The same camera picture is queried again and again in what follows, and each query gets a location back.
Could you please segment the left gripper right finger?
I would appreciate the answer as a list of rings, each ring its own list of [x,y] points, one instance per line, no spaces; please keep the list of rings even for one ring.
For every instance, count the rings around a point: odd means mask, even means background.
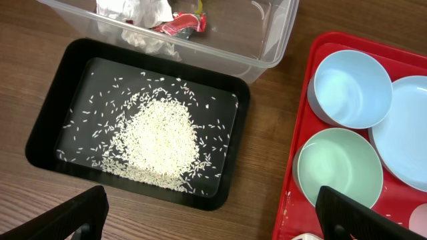
[[[316,215],[325,240],[426,240],[329,187],[320,187]]]

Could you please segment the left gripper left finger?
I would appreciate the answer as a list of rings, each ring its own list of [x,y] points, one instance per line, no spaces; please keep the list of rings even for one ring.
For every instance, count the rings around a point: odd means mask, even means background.
[[[96,185],[44,214],[1,234],[8,239],[101,239],[109,211],[105,189]]]

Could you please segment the green bowl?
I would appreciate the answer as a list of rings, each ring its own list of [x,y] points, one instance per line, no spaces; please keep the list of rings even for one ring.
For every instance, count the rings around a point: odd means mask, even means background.
[[[312,135],[296,152],[292,174],[312,206],[316,205],[320,188],[328,186],[372,208],[384,182],[381,160],[373,146],[361,135],[343,128]]]

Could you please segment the pink plastic cup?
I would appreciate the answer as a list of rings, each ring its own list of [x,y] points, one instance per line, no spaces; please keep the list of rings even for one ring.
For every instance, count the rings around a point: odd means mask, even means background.
[[[427,237],[427,204],[421,204],[413,210],[409,219],[409,230]]]

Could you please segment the pile of white rice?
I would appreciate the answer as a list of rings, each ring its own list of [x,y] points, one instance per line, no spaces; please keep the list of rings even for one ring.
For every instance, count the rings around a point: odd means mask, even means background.
[[[90,70],[65,118],[55,156],[210,197],[219,189],[238,105],[228,91],[152,71]]]

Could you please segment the white napkin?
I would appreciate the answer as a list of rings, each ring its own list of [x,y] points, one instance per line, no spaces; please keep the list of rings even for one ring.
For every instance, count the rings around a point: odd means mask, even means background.
[[[145,29],[153,29],[173,20],[172,9],[167,0],[97,0],[96,13]],[[181,61],[175,46],[166,41],[126,29],[121,32],[121,38],[146,54],[166,55],[175,61]]]

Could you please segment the red snack wrapper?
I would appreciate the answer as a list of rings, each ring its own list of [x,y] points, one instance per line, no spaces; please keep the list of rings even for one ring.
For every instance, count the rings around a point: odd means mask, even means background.
[[[162,23],[153,30],[180,39],[189,39],[194,31],[204,32],[206,23],[207,19],[204,14],[178,12],[173,14],[173,21]]]

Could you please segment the yellow snack wrapper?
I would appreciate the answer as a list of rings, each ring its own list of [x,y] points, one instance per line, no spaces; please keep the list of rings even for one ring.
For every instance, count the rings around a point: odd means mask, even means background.
[[[195,14],[201,15],[203,13],[203,3],[201,0],[197,1],[197,9],[195,11]]]

